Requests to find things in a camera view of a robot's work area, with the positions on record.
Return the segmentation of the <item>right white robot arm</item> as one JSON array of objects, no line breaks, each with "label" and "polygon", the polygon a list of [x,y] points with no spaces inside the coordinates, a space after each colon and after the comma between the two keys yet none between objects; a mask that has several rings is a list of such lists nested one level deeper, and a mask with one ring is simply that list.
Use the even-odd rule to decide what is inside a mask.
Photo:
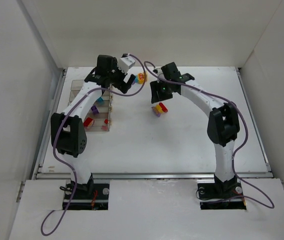
[{"label": "right white robot arm", "polygon": [[178,93],[208,117],[207,135],[214,144],[216,169],[213,183],[198,184],[199,199],[229,198],[238,184],[233,169],[233,150],[240,130],[237,110],[227,100],[206,92],[191,74],[181,74],[174,62],[155,68],[150,74],[156,77],[150,83],[153,104]]}]

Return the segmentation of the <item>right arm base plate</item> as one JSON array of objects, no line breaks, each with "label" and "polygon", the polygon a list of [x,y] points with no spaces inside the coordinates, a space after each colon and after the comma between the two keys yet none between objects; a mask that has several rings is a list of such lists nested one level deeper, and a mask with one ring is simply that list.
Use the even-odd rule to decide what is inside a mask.
[{"label": "right arm base plate", "polygon": [[196,197],[200,200],[201,210],[246,210],[244,198],[237,197],[243,193],[240,182],[226,191],[214,182],[201,182],[197,187]]}]

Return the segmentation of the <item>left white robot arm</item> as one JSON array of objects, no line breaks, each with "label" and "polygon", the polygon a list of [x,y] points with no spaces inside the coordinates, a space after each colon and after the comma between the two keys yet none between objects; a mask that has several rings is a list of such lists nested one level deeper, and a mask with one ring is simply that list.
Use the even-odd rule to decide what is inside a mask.
[{"label": "left white robot arm", "polygon": [[110,55],[99,55],[97,65],[85,77],[79,93],[61,112],[51,116],[51,143],[53,156],[66,165],[73,174],[71,190],[91,194],[94,180],[88,161],[82,156],[87,146],[84,121],[91,107],[110,87],[118,89],[124,96],[134,81],[131,75],[125,80],[129,70],[135,65],[136,58],[124,54],[117,59]]}]

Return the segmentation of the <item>red round lego block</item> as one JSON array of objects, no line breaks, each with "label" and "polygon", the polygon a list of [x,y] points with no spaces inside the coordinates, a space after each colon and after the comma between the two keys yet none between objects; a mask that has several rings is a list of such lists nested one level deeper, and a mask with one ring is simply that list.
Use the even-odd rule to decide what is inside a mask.
[{"label": "red round lego block", "polygon": [[92,119],[91,117],[88,117],[84,120],[83,125],[84,125],[84,128],[88,129],[92,127],[94,123],[95,123],[95,120]]}]

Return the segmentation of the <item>purple square lego block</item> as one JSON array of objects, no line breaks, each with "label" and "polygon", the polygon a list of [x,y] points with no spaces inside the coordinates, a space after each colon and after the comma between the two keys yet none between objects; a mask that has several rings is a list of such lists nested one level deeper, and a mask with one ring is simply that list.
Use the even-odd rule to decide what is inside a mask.
[{"label": "purple square lego block", "polygon": [[91,107],[91,112],[93,115],[98,115],[99,114],[99,110],[97,109],[97,107],[95,105],[93,105]]}]

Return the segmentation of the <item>yellow flower lego block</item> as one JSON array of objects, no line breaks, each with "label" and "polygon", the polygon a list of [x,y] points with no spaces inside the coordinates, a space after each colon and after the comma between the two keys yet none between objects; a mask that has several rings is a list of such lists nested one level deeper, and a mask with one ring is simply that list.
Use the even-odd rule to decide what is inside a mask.
[{"label": "yellow flower lego block", "polygon": [[140,72],[140,73],[135,75],[134,83],[142,85],[146,81],[147,81],[147,73]]}]

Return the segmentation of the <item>teal lego block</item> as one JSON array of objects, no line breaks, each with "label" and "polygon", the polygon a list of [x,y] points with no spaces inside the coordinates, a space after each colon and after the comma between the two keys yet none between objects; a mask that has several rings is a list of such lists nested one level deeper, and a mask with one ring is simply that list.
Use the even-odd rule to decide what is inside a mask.
[{"label": "teal lego block", "polygon": [[98,98],[98,99],[97,99],[97,103],[98,103],[98,104],[103,104],[103,103],[104,103],[104,100],[103,100],[102,98]]}]

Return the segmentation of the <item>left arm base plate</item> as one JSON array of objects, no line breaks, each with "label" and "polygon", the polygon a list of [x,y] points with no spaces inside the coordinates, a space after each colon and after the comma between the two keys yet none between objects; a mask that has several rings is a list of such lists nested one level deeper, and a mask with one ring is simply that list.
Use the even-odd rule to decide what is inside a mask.
[{"label": "left arm base plate", "polygon": [[69,204],[68,210],[75,211],[105,211],[108,210],[110,184],[94,183],[93,190],[88,193],[84,190],[76,189],[75,194]]}]

